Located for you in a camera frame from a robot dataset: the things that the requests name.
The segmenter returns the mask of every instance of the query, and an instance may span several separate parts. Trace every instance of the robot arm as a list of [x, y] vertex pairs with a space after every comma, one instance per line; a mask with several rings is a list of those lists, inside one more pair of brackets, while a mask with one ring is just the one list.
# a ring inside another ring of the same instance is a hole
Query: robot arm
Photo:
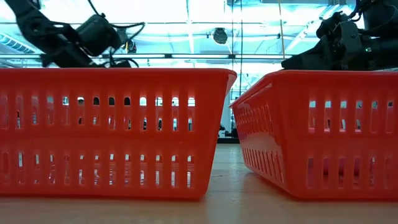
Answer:
[[[398, 67], [398, 0], [362, 0], [350, 15], [335, 12], [317, 30], [320, 41], [282, 62], [288, 70], [380, 70]], [[364, 16], [365, 30], [353, 17]]]
[[121, 46], [116, 31], [99, 15], [91, 16], [76, 30], [70, 24], [53, 22], [28, 0], [6, 0], [16, 15], [17, 25], [27, 41], [43, 51], [43, 67], [99, 67], [89, 56], [98, 56], [108, 47]]

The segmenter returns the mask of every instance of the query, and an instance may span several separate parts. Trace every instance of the cable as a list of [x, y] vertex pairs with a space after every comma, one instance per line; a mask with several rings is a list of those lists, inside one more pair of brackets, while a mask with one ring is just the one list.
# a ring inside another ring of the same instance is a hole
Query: cable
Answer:
[[[97, 14], [97, 15], [99, 15], [99, 16], [105, 18], [105, 14], [103, 14], [103, 13], [100, 14], [100, 13], [96, 10], [96, 8], [95, 8], [94, 4], [91, 2], [91, 0], [87, 0], [87, 1], [88, 1], [88, 3], [90, 4], [90, 6], [91, 6], [91, 8], [93, 9], [93, 11], [94, 11], [95, 14]], [[131, 24], [131, 25], [128, 25], [128, 26], [117, 26], [117, 25], [114, 25], [114, 24], [111, 24], [111, 26], [112, 26], [113, 28], [117, 28], [117, 29], [127, 29], [127, 28], [133, 28], [133, 27], [141, 26], [141, 28], [140, 28], [135, 34], [133, 34], [131, 37], [129, 37], [129, 38], [126, 40], [126, 41], [129, 41], [129, 40], [132, 40], [132, 39], [135, 38], [138, 34], [141, 33], [141, 31], [142, 31], [142, 30], [144, 29], [144, 27], [145, 27], [145, 22], [138, 22], [138, 23]], [[115, 60], [115, 59], [113, 59], [113, 55], [116, 53], [116, 51], [117, 51], [119, 48], [120, 48], [120, 47], [118, 47], [117, 49], [114, 49], [113, 51], [112, 51], [112, 49], [109, 50], [109, 63], [110, 63], [111, 66], [112, 66], [112, 65], [115, 65], [115, 64], [116, 64], [115, 62], [117, 62], [117, 61], [128, 60], [128, 61], [133, 62], [137, 67], [139, 67], [139, 66], [138, 66], [138, 63], [137, 63], [136, 61], [134, 61], [133, 59], [131, 59], [131, 58], [127, 58], [127, 59], [124, 58], [124, 59], [121, 59], [121, 60]]]
[[[97, 11], [97, 9], [95, 8], [93, 2], [91, 2], [91, 0], [87, 0], [87, 1], [88, 1], [88, 3], [90, 4], [90, 6], [91, 6], [91, 8], [93, 9], [93, 11], [94, 11], [95, 14], [97, 14], [97, 15], [99, 15], [99, 16], [105, 18], [105, 14], [103, 14], [103, 13], [100, 14], [100, 13]], [[136, 27], [136, 26], [142, 26], [142, 24], [144, 24], [144, 22], [138, 22], [138, 23], [131, 24], [131, 25], [128, 25], [128, 26], [118, 26], [118, 25], [114, 25], [114, 24], [111, 24], [111, 26], [112, 26], [113, 28], [127, 29], [127, 28], [133, 28], [133, 27]]]

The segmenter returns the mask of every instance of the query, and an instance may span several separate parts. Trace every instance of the red plastic basket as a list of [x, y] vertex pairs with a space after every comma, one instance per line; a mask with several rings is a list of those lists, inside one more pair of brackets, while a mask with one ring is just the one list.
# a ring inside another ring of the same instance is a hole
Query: red plastic basket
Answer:
[[235, 79], [221, 69], [2, 69], [0, 194], [201, 197]]
[[279, 71], [231, 107], [248, 168], [298, 198], [398, 198], [398, 73]]

